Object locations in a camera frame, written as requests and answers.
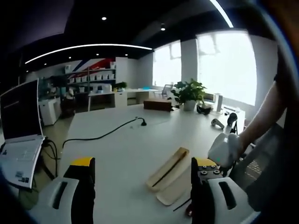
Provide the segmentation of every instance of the wooden block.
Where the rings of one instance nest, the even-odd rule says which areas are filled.
[[[147,99],[143,102],[145,110],[171,111],[171,101],[167,99]]]

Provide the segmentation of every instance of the ceiling light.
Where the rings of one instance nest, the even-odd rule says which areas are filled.
[[[162,30],[162,31],[165,31],[165,30],[166,30],[166,29],[165,29],[165,24],[164,24],[164,23],[161,24],[161,30]]]
[[[210,2],[216,7],[216,9],[219,11],[219,13],[224,18],[225,22],[228,24],[230,28],[234,28],[232,22],[230,21],[228,15],[225,13],[221,5],[217,2],[217,0],[210,0]]]
[[[97,46],[116,46],[116,47],[130,47],[130,48],[140,48],[140,49],[145,49],[145,50],[153,50],[152,48],[147,48],[147,47],[142,47],[142,46],[135,46],[135,45],[129,45],[129,44],[117,44],[117,43],[95,43],[95,44],[85,44],[85,45],[78,45],[78,46],[73,46],[73,47],[68,47],[68,48],[62,48],[59,50],[54,50],[49,53],[37,56],[35,58],[30,59],[29,61],[26,61],[25,64],[32,62],[38,58],[44,57],[49,54],[53,54],[59,51],[63,50],[69,50],[69,49],[74,49],[74,48],[83,48],[83,47],[97,47]]]

